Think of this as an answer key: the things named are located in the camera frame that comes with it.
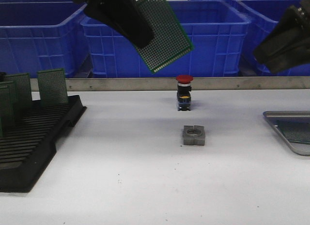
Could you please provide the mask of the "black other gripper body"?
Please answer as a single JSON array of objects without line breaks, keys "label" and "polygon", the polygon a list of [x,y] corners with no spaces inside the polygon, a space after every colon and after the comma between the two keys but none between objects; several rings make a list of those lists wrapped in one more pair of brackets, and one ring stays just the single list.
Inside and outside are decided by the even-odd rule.
[{"label": "black other gripper body", "polygon": [[302,0],[299,8],[302,36],[310,35],[310,0]]}]

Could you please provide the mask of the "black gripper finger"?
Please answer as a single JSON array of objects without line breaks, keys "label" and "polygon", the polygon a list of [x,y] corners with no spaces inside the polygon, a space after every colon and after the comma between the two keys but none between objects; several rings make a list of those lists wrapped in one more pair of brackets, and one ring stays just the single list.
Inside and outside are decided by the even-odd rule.
[{"label": "black gripper finger", "polygon": [[310,62],[310,36],[302,36],[301,25],[274,29],[263,42],[263,64],[272,73]]},{"label": "black gripper finger", "polygon": [[146,47],[154,32],[136,0],[86,0],[84,13],[120,33],[138,48]]},{"label": "black gripper finger", "polygon": [[303,9],[287,8],[271,33],[253,50],[259,63],[303,62]]}]

